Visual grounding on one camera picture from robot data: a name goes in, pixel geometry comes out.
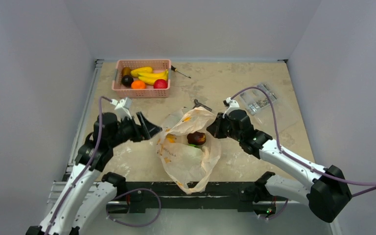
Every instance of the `white wall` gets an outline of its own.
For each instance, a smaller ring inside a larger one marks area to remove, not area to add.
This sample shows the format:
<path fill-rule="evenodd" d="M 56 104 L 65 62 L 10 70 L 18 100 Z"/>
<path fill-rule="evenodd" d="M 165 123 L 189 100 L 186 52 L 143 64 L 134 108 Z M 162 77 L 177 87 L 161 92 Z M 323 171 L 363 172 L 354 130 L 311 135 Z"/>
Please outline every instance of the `white wall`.
<path fill-rule="evenodd" d="M 376 181 L 376 0 L 323 0 L 288 67 L 316 161 Z M 346 235 L 376 234 L 376 191 L 338 218 Z"/>
<path fill-rule="evenodd" d="M 320 0 L 66 0 L 96 58 L 277 60 Z"/>
<path fill-rule="evenodd" d="M 43 218 L 93 69 L 64 2 L 0 0 L 0 235 Z"/>

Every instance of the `yellow banana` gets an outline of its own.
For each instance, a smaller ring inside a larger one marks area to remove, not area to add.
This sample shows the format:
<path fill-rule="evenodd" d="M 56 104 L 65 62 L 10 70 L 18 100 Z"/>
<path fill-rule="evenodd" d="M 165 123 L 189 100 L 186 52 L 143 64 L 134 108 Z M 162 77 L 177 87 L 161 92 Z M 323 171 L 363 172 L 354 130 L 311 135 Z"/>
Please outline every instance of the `yellow banana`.
<path fill-rule="evenodd" d="M 139 72 L 148 72 L 148 73 L 152 73 L 152 72 L 153 72 L 153 68 L 152 68 L 152 67 L 142 67 L 142 68 L 138 68 L 138 69 L 135 69 L 135 70 L 130 71 L 130 75 L 132 75 L 132 77 L 138 77 L 138 73 L 139 73 Z"/>
<path fill-rule="evenodd" d="M 153 86 L 153 84 L 156 82 L 158 79 L 163 79 L 165 81 L 168 80 L 168 71 L 166 71 L 165 75 L 162 77 L 144 77 L 144 76 L 139 76 L 138 77 L 140 81 Z"/>
<path fill-rule="evenodd" d="M 139 76 L 142 77 L 152 77 L 152 78 L 158 78 L 158 77 L 163 77 L 168 73 L 168 70 L 165 70 L 160 73 L 148 73 L 148 72 L 138 72 Z"/>

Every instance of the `clear plastic bag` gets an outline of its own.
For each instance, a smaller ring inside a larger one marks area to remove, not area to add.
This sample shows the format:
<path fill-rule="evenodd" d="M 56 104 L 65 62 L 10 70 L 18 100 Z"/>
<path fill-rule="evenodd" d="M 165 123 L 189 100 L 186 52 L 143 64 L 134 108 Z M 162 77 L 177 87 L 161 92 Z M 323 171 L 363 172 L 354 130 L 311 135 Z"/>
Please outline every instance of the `clear plastic bag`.
<path fill-rule="evenodd" d="M 221 157 L 221 144 L 206 128 L 216 115 L 199 107 L 184 113 L 180 109 L 165 118 L 161 124 L 157 154 L 165 171 L 186 194 L 202 192 L 210 179 L 212 169 Z M 206 134 L 206 142 L 198 148 L 188 145 L 187 135 L 194 132 Z M 189 188 L 188 183 L 198 181 Z"/>

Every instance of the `marble surface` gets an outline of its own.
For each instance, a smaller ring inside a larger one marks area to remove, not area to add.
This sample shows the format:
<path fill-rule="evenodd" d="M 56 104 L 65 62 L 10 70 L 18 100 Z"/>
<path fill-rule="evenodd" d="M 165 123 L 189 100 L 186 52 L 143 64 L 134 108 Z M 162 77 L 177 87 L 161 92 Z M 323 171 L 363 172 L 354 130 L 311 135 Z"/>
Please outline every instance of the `marble surface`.
<path fill-rule="evenodd" d="M 131 107 L 133 115 L 142 111 L 150 122 L 160 124 L 168 114 L 184 106 L 192 107 L 194 99 L 211 107 L 213 113 L 216 114 L 225 110 L 222 101 L 227 97 L 245 87 L 268 81 L 282 94 L 282 99 L 296 111 L 298 116 L 298 121 L 295 124 L 280 132 L 282 145 L 313 161 L 305 126 L 285 63 L 194 62 L 172 64 L 180 71 L 190 75 L 192 79 L 172 72 L 170 96 L 168 98 L 133 99 Z M 93 131 L 93 123 L 98 115 L 98 97 L 104 95 L 118 99 L 117 94 L 111 90 L 115 66 L 115 63 L 103 64 L 90 108 L 86 133 Z M 102 109 L 103 112 L 113 112 L 114 107 L 108 102 L 103 102 Z M 261 129 L 254 117 L 251 117 L 251 120 L 255 128 Z M 162 167 L 156 154 L 155 145 L 155 140 L 139 143 L 128 141 L 116 147 L 114 156 L 106 165 L 103 173 L 115 172 L 125 176 L 127 181 L 172 181 Z M 244 153 L 238 143 L 232 139 L 221 140 L 221 145 L 222 155 L 211 174 L 210 181 L 255 181 L 266 171 L 273 171 L 290 178 L 276 166 Z"/>

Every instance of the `toy fruit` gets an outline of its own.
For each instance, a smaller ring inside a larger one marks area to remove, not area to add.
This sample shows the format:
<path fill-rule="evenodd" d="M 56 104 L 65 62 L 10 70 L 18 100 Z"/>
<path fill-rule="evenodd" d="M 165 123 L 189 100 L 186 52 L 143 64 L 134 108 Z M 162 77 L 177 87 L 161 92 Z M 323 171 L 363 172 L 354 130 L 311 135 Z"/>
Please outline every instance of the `toy fruit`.
<path fill-rule="evenodd" d="M 154 77 L 154 78 L 160 78 L 168 74 L 168 70 L 165 70 L 163 72 L 159 73 L 148 73 L 148 72 L 138 72 L 139 76 L 142 77 Z"/>
<path fill-rule="evenodd" d="M 146 84 L 148 84 L 148 85 L 153 86 L 153 84 L 155 84 L 156 80 L 158 80 L 158 79 L 163 79 L 163 80 L 165 80 L 165 81 L 168 80 L 168 70 L 165 70 L 165 72 L 164 72 L 164 73 L 161 73 L 161 74 L 163 74 L 162 77 L 151 77 L 151 76 L 150 76 L 150 77 L 146 77 L 146 76 L 139 76 L 139 80 L 140 80 L 140 81 L 143 81 L 144 83 L 146 83 Z"/>
<path fill-rule="evenodd" d="M 167 137 L 166 139 L 167 139 L 170 143 L 175 143 L 175 140 L 172 139 L 172 138 Z"/>
<path fill-rule="evenodd" d="M 122 78 L 122 84 L 125 86 L 125 87 L 131 87 L 132 83 L 133 83 L 133 78 L 132 76 L 130 75 L 125 75 L 123 76 Z"/>
<path fill-rule="evenodd" d="M 130 71 L 130 75 L 132 75 L 132 77 L 138 77 L 138 73 L 139 73 L 139 72 L 152 73 L 152 72 L 153 72 L 153 68 L 152 68 L 152 67 L 142 67 L 142 68 L 138 68 L 138 69 L 135 69 L 135 70 Z"/>
<path fill-rule="evenodd" d="M 122 77 L 124 77 L 126 75 L 130 75 L 130 71 L 131 71 L 131 69 L 129 67 L 124 67 L 122 69 Z"/>
<path fill-rule="evenodd" d="M 134 81 L 131 87 L 132 89 L 146 89 L 146 84 L 142 81 Z"/>
<path fill-rule="evenodd" d="M 154 89 L 166 89 L 166 88 L 168 88 L 168 82 L 163 80 L 163 79 L 158 79 L 153 84 L 153 88 Z"/>
<path fill-rule="evenodd" d="M 196 131 L 194 133 L 188 134 L 187 140 L 189 144 L 203 145 L 205 144 L 205 141 L 207 141 L 207 138 L 205 137 L 205 133 Z"/>

